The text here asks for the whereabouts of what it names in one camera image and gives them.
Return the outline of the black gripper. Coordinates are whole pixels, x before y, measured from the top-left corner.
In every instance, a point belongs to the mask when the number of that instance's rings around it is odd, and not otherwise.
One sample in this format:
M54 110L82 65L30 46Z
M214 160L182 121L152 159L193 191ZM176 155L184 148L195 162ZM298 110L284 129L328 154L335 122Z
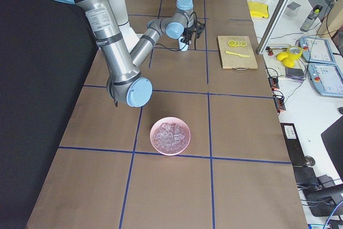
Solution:
M181 39L181 44L189 45L192 40L193 27L188 27L184 29L183 38Z

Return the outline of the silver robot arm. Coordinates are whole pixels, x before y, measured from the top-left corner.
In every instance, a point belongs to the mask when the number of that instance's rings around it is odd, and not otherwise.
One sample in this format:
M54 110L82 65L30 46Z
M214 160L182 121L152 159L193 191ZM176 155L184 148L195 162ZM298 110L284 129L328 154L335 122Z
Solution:
M179 40L193 25L193 1L177 0L170 18L154 19L137 36L130 27L125 0L54 0L80 7L90 24L97 46L109 70L108 94L117 104L144 106L152 95L151 82L143 77L140 65L163 35Z

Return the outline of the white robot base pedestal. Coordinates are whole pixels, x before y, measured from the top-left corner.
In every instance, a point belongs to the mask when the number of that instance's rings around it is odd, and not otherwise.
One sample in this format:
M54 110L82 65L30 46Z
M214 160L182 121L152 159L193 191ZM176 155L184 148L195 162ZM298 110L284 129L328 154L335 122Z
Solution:
M123 35L125 45L130 52L138 43L139 36L142 36L142 34L137 34L131 27L125 0L109 0L109 4L114 13L119 29Z

